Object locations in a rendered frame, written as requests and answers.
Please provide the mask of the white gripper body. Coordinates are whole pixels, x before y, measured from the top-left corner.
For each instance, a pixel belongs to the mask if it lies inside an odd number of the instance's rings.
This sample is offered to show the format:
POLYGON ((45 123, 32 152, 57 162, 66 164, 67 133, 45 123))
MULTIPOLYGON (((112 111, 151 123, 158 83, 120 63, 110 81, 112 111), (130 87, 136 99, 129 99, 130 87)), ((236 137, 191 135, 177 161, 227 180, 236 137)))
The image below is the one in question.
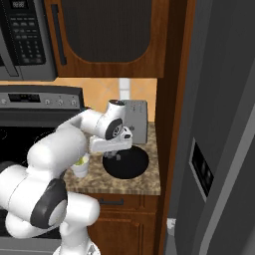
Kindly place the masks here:
POLYGON ((97 136, 90 137, 90 152, 108 152, 131 148, 132 137, 130 134, 118 136, 111 140, 105 140, 97 136))

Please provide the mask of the black round ice bowl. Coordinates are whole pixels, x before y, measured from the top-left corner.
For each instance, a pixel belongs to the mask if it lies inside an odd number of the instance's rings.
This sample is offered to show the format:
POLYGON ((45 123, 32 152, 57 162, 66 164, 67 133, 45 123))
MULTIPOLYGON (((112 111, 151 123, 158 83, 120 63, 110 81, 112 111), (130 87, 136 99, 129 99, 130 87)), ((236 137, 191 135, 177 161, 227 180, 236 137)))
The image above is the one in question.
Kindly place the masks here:
POLYGON ((118 179, 132 179, 146 171, 149 158, 145 150, 133 145, 129 149, 119 150, 119 153, 121 160, 103 156, 103 167, 110 176, 118 179))

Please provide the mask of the glass of lemonade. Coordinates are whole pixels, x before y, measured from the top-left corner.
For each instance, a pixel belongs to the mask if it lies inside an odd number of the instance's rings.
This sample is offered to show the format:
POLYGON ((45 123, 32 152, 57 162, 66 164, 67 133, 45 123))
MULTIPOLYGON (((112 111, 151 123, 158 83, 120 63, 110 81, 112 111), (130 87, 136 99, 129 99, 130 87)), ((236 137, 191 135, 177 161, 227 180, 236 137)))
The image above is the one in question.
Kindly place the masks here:
POLYGON ((90 155, 86 153, 81 157, 74 165, 71 166, 71 170, 78 178, 86 177, 89 171, 90 155))

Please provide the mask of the dark grey fridge door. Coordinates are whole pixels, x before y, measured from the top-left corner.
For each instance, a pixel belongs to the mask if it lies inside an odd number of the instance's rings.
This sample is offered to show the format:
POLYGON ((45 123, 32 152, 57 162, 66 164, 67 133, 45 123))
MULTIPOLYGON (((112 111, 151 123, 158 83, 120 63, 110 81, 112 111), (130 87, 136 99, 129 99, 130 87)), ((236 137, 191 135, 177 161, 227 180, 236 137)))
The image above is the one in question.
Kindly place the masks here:
MULTIPOLYGON (((255 0, 197 0, 164 255, 199 255, 255 106, 255 0)), ((207 255, 255 255, 255 135, 207 255)))

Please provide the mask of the silver toaster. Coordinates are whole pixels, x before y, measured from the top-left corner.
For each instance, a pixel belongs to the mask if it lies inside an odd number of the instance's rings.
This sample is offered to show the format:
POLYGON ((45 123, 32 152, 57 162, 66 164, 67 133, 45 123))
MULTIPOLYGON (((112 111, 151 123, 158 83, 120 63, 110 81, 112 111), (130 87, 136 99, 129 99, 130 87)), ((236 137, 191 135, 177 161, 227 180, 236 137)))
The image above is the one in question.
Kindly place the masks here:
POLYGON ((126 105, 126 117, 124 125, 132 133, 134 144, 147 143, 147 101, 124 100, 126 105))

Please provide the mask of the brown wooden drawer front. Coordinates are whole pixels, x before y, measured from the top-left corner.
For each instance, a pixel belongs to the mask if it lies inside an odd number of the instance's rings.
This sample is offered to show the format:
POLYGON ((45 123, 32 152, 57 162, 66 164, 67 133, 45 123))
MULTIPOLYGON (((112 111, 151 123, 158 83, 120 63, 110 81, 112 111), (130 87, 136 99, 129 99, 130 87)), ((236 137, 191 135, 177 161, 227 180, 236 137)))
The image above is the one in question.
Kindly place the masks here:
POLYGON ((140 194, 92 194, 92 197, 99 201, 104 200, 124 200, 124 205, 101 205, 104 211, 123 211, 123 212, 155 212, 157 210, 158 197, 156 195, 140 194))

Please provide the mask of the brown wooden side panel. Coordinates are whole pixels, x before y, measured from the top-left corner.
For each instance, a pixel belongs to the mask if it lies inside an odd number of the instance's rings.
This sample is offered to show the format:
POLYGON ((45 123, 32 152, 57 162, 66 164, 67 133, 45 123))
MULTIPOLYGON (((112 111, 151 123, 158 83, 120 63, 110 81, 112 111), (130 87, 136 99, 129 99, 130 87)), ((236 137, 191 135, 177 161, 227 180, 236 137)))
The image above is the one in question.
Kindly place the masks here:
POLYGON ((163 255, 185 77, 197 0, 170 0, 164 77, 157 81, 155 131, 160 177, 154 248, 163 255))

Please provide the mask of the brown base cupboard door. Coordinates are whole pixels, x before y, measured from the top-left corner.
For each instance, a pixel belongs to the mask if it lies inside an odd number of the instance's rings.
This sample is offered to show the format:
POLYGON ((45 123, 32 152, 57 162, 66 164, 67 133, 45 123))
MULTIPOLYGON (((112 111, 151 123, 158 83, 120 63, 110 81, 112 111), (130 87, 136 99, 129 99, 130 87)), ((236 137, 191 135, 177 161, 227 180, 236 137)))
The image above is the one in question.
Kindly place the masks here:
POLYGON ((88 227, 102 255, 153 255, 155 214, 103 211, 88 227))

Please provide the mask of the black and silver stove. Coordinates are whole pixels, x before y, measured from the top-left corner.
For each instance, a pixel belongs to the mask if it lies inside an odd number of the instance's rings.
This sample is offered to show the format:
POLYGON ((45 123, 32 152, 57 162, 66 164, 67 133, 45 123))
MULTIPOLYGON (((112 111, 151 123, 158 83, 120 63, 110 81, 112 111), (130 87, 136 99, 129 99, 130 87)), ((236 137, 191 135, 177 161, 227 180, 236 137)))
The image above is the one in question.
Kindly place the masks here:
MULTIPOLYGON (((83 90, 60 86, 0 86, 0 163, 27 164, 29 148, 54 129, 78 114, 84 107, 83 90)), ((59 231, 54 229, 39 237, 15 239, 5 228, 7 211, 0 209, 0 255, 52 255, 60 246, 59 231)))

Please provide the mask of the silver microwave oven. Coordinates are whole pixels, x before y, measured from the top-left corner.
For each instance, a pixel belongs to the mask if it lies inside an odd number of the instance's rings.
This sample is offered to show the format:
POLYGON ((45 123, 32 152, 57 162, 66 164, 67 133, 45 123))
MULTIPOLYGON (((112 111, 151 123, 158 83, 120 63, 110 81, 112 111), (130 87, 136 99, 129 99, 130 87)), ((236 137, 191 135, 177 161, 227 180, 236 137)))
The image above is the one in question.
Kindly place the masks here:
POLYGON ((0 0, 0 29, 19 74, 10 77, 0 56, 0 81, 57 78, 44 0, 0 0))

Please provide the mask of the brown wall cupboard door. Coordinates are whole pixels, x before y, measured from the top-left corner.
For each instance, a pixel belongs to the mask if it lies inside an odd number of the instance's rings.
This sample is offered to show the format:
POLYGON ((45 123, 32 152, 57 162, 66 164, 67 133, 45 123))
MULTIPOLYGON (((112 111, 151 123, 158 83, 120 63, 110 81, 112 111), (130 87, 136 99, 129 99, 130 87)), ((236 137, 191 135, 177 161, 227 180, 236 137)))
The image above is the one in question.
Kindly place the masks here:
POLYGON ((61 78, 161 78, 169 0, 44 0, 61 78))

